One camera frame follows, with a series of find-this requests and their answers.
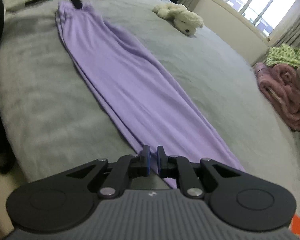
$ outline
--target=folded purple pants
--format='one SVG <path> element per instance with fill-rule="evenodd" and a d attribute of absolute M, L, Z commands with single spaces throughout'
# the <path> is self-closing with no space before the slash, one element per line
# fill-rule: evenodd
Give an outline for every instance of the folded purple pants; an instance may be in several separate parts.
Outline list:
<path fill-rule="evenodd" d="M 87 86 L 137 153 L 143 145 L 152 153 L 162 145 L 167 155 L 191 162 L 206 157 L 243 170 L 177 81 L 131 33 L 103 20 L 92 6 L 75 9 L 65 1 L 56 22 Z"/>

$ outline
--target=white stuffed animal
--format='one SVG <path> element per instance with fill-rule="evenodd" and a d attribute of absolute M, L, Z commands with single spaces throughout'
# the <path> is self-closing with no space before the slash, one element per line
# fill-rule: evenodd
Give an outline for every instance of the white stuffed animal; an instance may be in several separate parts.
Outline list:
<path fill-rule="evenodd" d="M 173 20 L 174 26 L 188 36 L 193 35 L 198 27 L 203 27 L 203 19 L 182 4 L 163 3 L 155 6 L 152 11 L 164 20 Z"/>

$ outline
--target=silver bolt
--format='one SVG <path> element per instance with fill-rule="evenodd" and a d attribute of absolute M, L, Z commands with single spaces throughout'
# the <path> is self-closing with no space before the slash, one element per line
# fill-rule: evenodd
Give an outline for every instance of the silver bolt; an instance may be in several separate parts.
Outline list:
<path fill-rule="evenodd" d="M 192 197 L 199 197 L 202 195 L 203 191 L 197 187 L 192 187 L 187 190 L 187 193 Z"/>
<path fill-rule="evenodd" d="M 103 187 L 99 192 L 103 196 L 112 196 L 115 193 L 115 189 L 112 187 Z"/>

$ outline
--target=window frame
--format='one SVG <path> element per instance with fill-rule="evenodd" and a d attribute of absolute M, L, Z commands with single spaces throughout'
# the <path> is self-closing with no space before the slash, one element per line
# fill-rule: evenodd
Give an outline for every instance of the window frame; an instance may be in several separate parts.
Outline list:
<path fill-rule="evenodd" d="M 242 7 L 242 9 L 238 12 L 234 8 L 232 8 L 227 1 L 229 0 L 212 0 L 213 2 L 217 3 L 221 7 L 223 7 L 225 10 L 230 12 L 232 15 L 234 15 L 237 19 L 239 19 L 242 23 L 244 23 L 250 30 L 252 30 L 261 40 L 263 40 L 264 43 L 272 43 L 273 40 L 276 38 L 279 38 L 284 30 L 286 28 L 287 22 L 291 20 L 292 13 L 298 6 L 300 6 L 300 0 L 296 0 L 294 4 L 291 6 L 287 14 L 282 18 L 280 23 L 277 25 L 276 28 L 270 33 L 270 35 L 267 37 L 262 33 L 256 26 L 255 23 L 262 17 L 262 15 L 265 13 L 265 11 L 269 8 L 269 6 L 272 4 L 274 0 L 271 0 L 266 7 L 263 9 L 263 11 L 258 15 L 256 20 L 251 23 L 248 19 L 246 19 L 242 14 L 245 12 L 245 10 L 249 7 L 252 0 L 248 0 L 246 4 Z"/>

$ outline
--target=bed sheet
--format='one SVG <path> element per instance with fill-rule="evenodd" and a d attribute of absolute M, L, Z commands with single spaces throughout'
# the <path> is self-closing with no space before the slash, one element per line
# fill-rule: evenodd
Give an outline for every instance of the bed sheet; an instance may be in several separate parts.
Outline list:
<path fill-rule="evenodd" d="M 30 181 L 132 152 L 62 47 L 55 25 L 58 1 L 7 15 L 0 46 L 2 119 Z M 157 17 L 151 10 L 159 0 L 89 2 L 154 54 L 247 172 L 293 193 L 300 216 L 300 156 L 293 134 L 259 92 L 250 65 L 207 27 L 187 37 Z M 155 175 L 140 184 L 164 187 Z"/>

